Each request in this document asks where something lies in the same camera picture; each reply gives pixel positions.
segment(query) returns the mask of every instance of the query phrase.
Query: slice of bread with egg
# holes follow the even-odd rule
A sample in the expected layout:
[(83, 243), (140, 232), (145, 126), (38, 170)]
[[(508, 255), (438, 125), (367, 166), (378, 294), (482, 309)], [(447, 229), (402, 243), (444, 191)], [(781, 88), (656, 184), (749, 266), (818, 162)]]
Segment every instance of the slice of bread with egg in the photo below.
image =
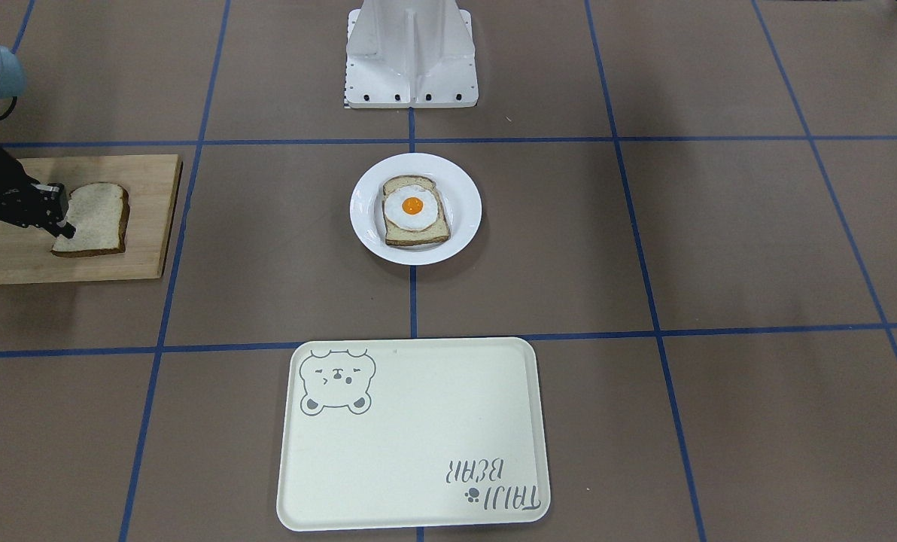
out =
[(442, 196), (427, 176), (400, 175), (382, 185), (385, 244), (414, 247), (449, 240)]

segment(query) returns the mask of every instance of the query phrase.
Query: egg yolk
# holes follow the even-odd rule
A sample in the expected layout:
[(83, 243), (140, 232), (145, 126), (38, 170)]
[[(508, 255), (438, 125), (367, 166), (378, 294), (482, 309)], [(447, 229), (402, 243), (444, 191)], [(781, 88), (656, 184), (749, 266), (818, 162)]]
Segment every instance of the egg yolk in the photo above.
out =
[(424, 203), (418, 198), (405, 198), (401, 203), (401, 210), (407, 214), (418, 214), (421, 212), (421, 207), (424, 207)]

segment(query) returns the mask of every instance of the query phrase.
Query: toast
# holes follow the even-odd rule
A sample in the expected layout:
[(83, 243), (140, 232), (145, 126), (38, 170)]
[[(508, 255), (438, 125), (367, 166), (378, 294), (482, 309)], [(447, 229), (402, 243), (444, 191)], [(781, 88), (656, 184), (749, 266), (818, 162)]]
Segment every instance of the toast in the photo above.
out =
[(77, 229), (74, 237), (57, 237), (50, 253), (60, 257), (123, 253), (129, 214), (124, 188), (109, 182), (85, 184), (71, 192), (67, 209), (67, 221)]
[(442, 195), (435, 188), (435, 182), (427, 178), (427, 176), (400, 175), (396, 178), (388, 179), (382, 185), (382, 208), (385, 209), (385, 202), (387, 202), (389, 196), (394, 191), (410, 185), (420, 186), (435, 196), (435, 202), (438, 205), (438, 216), (431, 226), (425, 227), (424, 230), (420, 231), (401, 229), (401, 227), (398, 227), (396, 223), (391, 222), (385, 216), (385, 244), (391, 247), (414, 247), (448, 241), (452, 233), (449, 231), (449, 223), (445, 219), (445, 206), (442, 204)]

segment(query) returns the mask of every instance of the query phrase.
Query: bear face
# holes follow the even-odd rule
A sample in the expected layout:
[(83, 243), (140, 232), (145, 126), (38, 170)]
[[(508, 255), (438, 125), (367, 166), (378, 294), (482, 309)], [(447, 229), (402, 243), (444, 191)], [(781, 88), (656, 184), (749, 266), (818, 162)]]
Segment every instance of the bear face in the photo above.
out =
[(372, 406), (369, 384), (376, 374), (376, 361), (367, 350), (358, 355), (348, 350), (330, 350), (324, 356), (312, 352), (301, 361), (298, 374), (305, 387), (301, 412), (308, 416), (326, 407), (348, 407), (352, 414), (365, 414)]

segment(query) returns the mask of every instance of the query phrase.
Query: plate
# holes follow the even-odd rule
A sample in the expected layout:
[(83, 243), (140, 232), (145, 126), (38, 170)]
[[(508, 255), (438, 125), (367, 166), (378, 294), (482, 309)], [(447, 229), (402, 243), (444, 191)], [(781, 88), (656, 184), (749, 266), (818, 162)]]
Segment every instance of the plate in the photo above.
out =
[[(417, 247), (385, 244), (382, 185), (394, 176), (421, 175), (435, 181), (452, 234), (444, 243)], [(397, 154), (375, 164), (362, 175), (351, 193), (351, 226), (362, 244), (376, 256), (404, 265), (428, 265), (459, 253), (472, 241), (482, 223), (482, 197), (472, 178), (449, 160), (424, 152)]]
[(541, 519), (551, 490), (531, 344), (302, 344), (291, 356), (277, 491), (291, 531)]

